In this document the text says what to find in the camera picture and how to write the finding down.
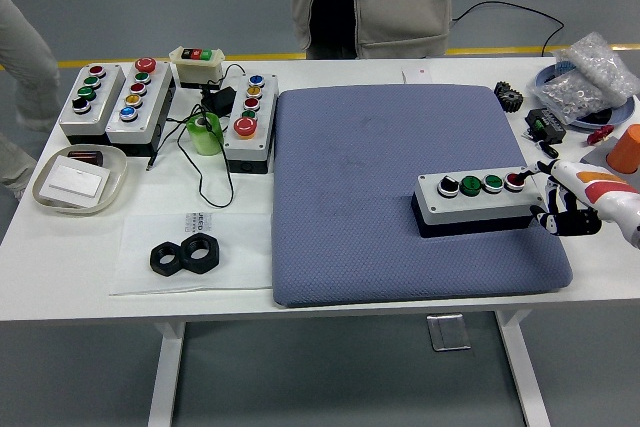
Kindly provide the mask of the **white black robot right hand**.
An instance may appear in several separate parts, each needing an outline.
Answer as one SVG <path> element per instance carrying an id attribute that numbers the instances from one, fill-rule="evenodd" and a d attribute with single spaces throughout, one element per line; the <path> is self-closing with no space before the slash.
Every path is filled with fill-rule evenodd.
<path id="1" fill-rule="evenodd" d="M 639 191 L 607 169 L 556 159 L 538 161 L 515 175 L 517 185 L 537 173 L 548 176 L 547 209 L 532 206 L 533 217 L 555 236 L 594 235 L 602 223 L 618 225 L 626 241 L 639 246 Z"/>

